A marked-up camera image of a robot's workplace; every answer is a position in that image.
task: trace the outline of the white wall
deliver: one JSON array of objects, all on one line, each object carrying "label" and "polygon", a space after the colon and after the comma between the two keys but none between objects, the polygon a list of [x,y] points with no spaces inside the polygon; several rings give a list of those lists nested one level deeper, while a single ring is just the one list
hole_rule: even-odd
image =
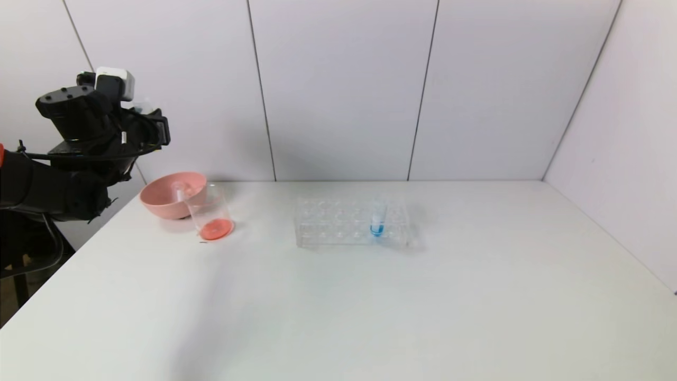
[{"label": "white wall", "polygon": [[540,180],[619,0],[441,0],[411,180]]},{"label": "white wall", "polygon": [[172,141],[139,159],[147,181],[183,170],[273,180],[247,0],[66,0],[92,65],[136,78]]},{"label": "white wall", "polygon": [[436,0],[250,0],[278,180],[406,180]]},{"label": "white wall", "polygon": [[677,2],[623,1],[545,181],[677,291]]},{"label": "white wall", "polygon": [[[61,1],[0,3],[0,142],[14,150],[23,139],[30,152],[46,153],[62,141],[56,127],[35,108],[35,100],[60,87],[75,85],[89,63]],[[138,171],[132,180],[108,189],[115,203],[91,224],[58,223],[78,249],[143,188]]]}]

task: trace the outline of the blue liquid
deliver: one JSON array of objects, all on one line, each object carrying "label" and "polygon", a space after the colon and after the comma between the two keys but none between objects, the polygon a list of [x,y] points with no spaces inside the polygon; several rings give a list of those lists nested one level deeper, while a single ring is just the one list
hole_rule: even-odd
[{"label": "blue liquid", "polygon": [[383,224],[378,226],[372,225],[369,227],[369,230],[372,231],[374,237],[380,237],[380,235],[383,234]]}]

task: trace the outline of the red liquid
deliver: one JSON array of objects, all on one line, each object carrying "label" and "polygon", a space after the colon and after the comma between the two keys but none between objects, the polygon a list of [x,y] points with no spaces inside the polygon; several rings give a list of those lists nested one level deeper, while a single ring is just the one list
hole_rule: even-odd
[{"label": "red liquid", "polygon": [[223,218],[217,218],[207,222],[200,229],[200,237],[203,239],[219,239],[233,231],[233,222]]}]

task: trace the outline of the floor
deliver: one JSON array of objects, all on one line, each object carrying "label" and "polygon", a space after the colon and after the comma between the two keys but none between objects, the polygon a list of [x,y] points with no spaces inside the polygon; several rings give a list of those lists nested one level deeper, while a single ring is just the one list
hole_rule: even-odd
[{"label": "floor", "polygon": [[[60,266],[54,266],[47,270],[36,271],[28,274],[28,292],[30,295],[35,292],[54,274]],[[16,293],[14,292],[14,280],[6,278],[0,280],[0,327],[3,327],[18,310],[16,302]]]}]

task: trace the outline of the panel seam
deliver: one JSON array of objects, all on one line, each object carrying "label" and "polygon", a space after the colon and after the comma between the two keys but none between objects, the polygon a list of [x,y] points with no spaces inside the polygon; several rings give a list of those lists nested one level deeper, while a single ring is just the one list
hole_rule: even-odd
[{"label": "panel seam", "polygon": [[619,0],[618,6],[616,7],[616,11],[614,12],[613,18],[611,19],[611,24],[609,25],[609,30],[607,30],[607,34],[604,37],[604,42],[602,42],[602,46],[600,47],[599,52],[597,53],[597,58],[595,58],[594,64],[592,65],[592,70],[590,71],[590,75],[588,75],[588,80],[586,81],[585,86],[583,86],[583,91],[581,92],[581,96],[578,98],[578,102],[576,102],[576,107],[573,108],[573,112],[571,113],[571,116],[569,117],[569,122],[567,122],[567,127],[564,129],[564,132],[562,133],[562,137],[559,139],[559,142],[557,143],[557,147],[554,149],[552,157],[550,158],[550,162],[548,162],[548,166],[546,167],[545,172],[543,172],[543,176],[541,177],[541,181],[546,180],[546,174],[548,174],[548,171],[550,170],[550,167],[552,166],[552,163],[554,162],[554,158],[557,156],[557,151],[559,151],[560,147],[562,146],[562,142],[564,141],[564,138],[567,135],[569,128],[571,127],[571,122],[573,121],[573,117],[576,115],[576,111],[578,111],[578,107],[581,105],[581,101],[583,100],[583,96],[585,95],[586,91],[588,90],[590,80],[592,79],[592,76],[593,76],[595,70],[597,69],[597,64],[599,63],[599,58],[602,56],[602,52],[604,51],[604,48],[607,46],[607,41],[609,40],[609,35],[611,34],[611,29],[613,29],[613,25],[616,23],[616,17],[618,17],[618,11],[621,9],[622,5],[623,5],[623,0]]},{"label": "panel seam", "polygon": [[252,43],[254,45],[254,59],[256,60],[256,71],[259,75],[259,89],[261,90],[261,103],[263,104],[263,118],[265,120],[265,132],[268,135],[268,147],[270,148],[270,162],[273,165],[273,180],[278,181],[278,175],[275,172],[275,159],[273,158],[273,142],[270,139],[270,126],[268,126],[268,112],[265,108],[265,96],[263,95],[263,82],[261,80],[261,66],[259,65],[259,53],[256,48],[256,37],[254,36],[254,20],[252,19],[252,9],[247,0],[247,12],[249,14],[249,27],[252,33]]},{"label": "panel seam", "polygon": [[70,15],[70,10],[68,9],[68,4],[66,4],[66,0],[61,0],[61,2],[64,4],[64,8],[66,8],[66,14],[68,14],[68,19],[70,20],[70,25],[73,27],[73,31],[75,32],[75,37],[77,37],[78,42],[80,43],[80,48],[83,50],[85,58],[87,59],[87,63],[89,64],[89,70],[91,70],[93,72],[94,66],[91,65],[89,55],[87,54],[87,50],[85,50],[85,45],[83,44],[83,40],[80,38],[80,33],[78,33],[78,28],[75,27],[75,23],[73,22],[73,17]]},{"label": "panel seam", "polygon": [[423,88],[421,89],[421,101],[418,104],[418,116],[416,117],[416,129],[414,130],[414,142],[412,143],[412,154],[409,158],[409,170],[407,171],[407,181],[412,175],[412,163],[414,162],[414,149],[416,148],[416,136],[418,135],[418,124],[421,120],[421,109],[423,108],[423,95],[425,94],[425,84],[428,79],[428,68],[430,67],[430,56],[433,53],[433,41],[435,40],[435,27],[437,26],[437,12],[439,11],[439,0],[435,7],[435,21],[433,21],[433,33],[430,36],[430,48],[428,49],[428,62],[425,65],[425,74],[423,75]]}]

